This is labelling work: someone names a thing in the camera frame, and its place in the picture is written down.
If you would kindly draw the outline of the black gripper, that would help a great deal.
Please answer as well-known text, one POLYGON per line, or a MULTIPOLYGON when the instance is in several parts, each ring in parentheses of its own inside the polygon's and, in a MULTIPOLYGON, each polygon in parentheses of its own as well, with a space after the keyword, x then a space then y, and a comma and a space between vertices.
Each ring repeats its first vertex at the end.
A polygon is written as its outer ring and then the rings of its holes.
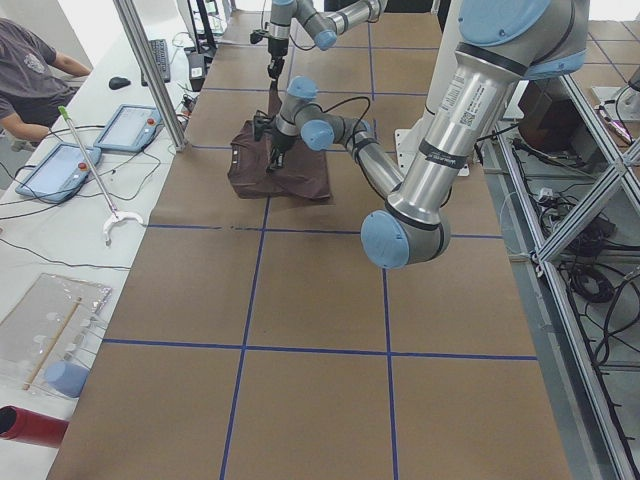
POLYGON ((268 76, 272 80, 278 80, 288 54, 288 40, 270 37, 268 39, 268 52, 270 62, 267 66, 268 76))
POLYGON ((269 154, 268 171, 275 171, 284 166, 286 153, 295 144, 295 137, 274 130, 271 134, 271 150, 269 154))

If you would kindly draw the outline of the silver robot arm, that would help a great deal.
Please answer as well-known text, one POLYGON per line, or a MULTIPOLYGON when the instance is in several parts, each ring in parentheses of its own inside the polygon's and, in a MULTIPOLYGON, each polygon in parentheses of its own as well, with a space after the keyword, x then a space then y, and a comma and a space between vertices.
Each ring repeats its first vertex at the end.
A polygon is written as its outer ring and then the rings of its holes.
POLYGON ((379 19, 387 1, 362 0, 335 12, 318 11, 309 0, 281 0, 271 3, 267 27, 268 52, 271 56, 267 67, 269 77, 279 79, 288 53, 291 23, 296 20, 321 51, 333 47, 338 37, 362 23, 379 19))
POLYGON ((363 221, 368 258, 384 269, 427 262, 445 251, 450 228, 440 209, 476 141, 505 110, 522 80, 577 71, 586 56, 586 1, 464 1, 449 8, 446 27, 460 33, 450 48, 457 66, 407 171, 385 153, 369 125, 332 115, 317 103, 317 87, 295 77, 270 123, 272 156, 296 140, 322 151, 343 146, 384 207, 363 221))

